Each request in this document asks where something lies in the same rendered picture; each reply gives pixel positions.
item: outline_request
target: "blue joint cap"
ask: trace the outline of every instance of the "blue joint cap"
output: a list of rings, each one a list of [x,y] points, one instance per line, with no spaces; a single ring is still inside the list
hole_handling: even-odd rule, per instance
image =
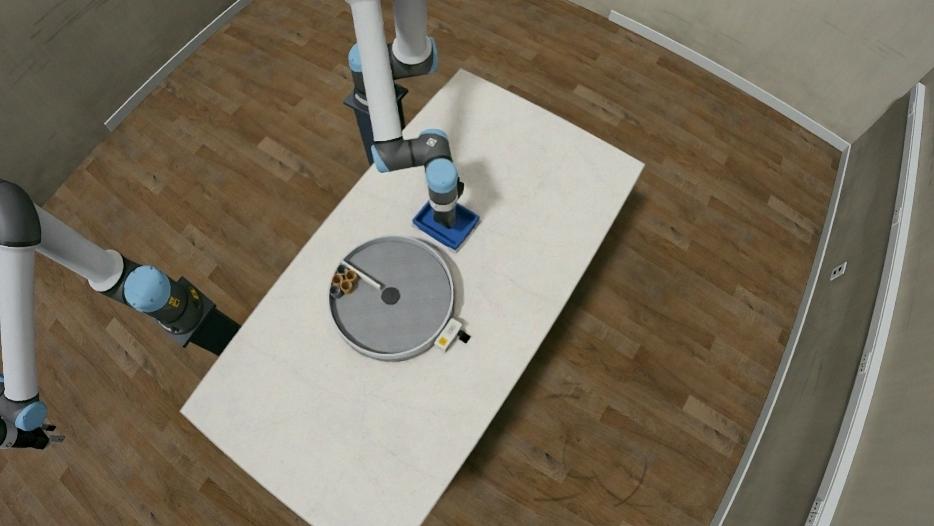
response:
[[[130,272],[123,284],[126,302],[140,312],[155,312],[169,301],[172,286],[169,278],[159,269],[149,265]]]
[[[434,134],[434,135],[440,135],[444,137],[444,140],[450,141],[450,139],[448,139],[448,134],[444,133],[438,128],[428,128],[427,130],[422,130],[422,132],[419,133],[418,136],[421,137],[422,135],[428,135],[429,133]]]
[[[428,188],[436,194],[446,194],[457,187],[457,168],[449,159],[435,159],[425,167]]]
[[[389,167],[386,166],[386,163],[383,162],[383,158],[379,156],[379,152],[376,151],[376,145],[370,146],[370,153],[373,154],[373,164],[376,165],[376,169],[381,173],[386,173],[389,171]]]
[[[350,63],[350,71],[355,73],[363,71],[363,66],[360,64],[360,48],[357,47],[357,44],[350,48],[350,53],[347,54],[347,62]]]
[[[438,45],[435,44],[434,38],[428,37],[428,40],[431,41],[431,70],[428,71],[428,74],[431,75],[438,71]]]
[[[45,422],[45,417],[49,414],[49,408],[42,402],[33,402],[23,408],[16,415],[16,427],[23,431],[32,431]]]

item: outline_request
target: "robotic arm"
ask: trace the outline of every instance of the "robotic arm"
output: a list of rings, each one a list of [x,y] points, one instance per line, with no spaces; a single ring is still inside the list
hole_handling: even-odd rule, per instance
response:
[[[174,281],[114,250],[103,250],[0,179],[0,449],[49,443],[39,400],[35,334],[35,252],[81,275],[97,292],[154,318],[182,346],[220,354],[239,325],[185,278]]]
[[[447,134],[428,129],[417,139],[402,138],[393,80],[428,75],[438,69],[438,49],[427,36],[426,0],[394,0],[396,39],[386,45],[380,0],[347,0],[357,43],[349,55],[354,94],[370,110],[373,162],[380,172],[425,167],[434,220],[452,228],[464,184],[451,160]]]

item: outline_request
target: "dark circle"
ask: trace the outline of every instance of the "dark circle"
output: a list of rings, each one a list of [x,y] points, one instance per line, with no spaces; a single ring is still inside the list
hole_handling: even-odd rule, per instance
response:
[[[399,289],[395,287],[389,287],[383,291],[380,297],[383,299],[383,303],[386,305],[395,305],[399,302]]]

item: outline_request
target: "gray wall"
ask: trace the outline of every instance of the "gray wall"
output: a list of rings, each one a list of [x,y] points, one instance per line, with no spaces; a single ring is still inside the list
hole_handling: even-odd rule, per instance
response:
[[[931,0],[570,0],[613,9],[853,142],[934,67]]]
[[[876,391],[834,524],[934,523],[934,72],[908,249]]]
[[[104,121],[232,3],[0,1],[0,178],[44,203]]]
[[[851,146],[821,275],[772,417],[727,514],[729,526],[807,520],[869,332],[907,121],[906,95]],[[846,272],[831,282],[831,269],[844,261]]]

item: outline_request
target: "round gray tray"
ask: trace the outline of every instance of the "round gray tray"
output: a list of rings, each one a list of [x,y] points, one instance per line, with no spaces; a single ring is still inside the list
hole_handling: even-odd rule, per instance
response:
[[[377,360],[406,360],[430,349],[454,310],[454,283],[441,256],[417,239],[390,236],[360,245],[343,261],[398,290],[398,298],[385,296],[387,302],[361,278],[352,293],[328,295],[344,340]]]

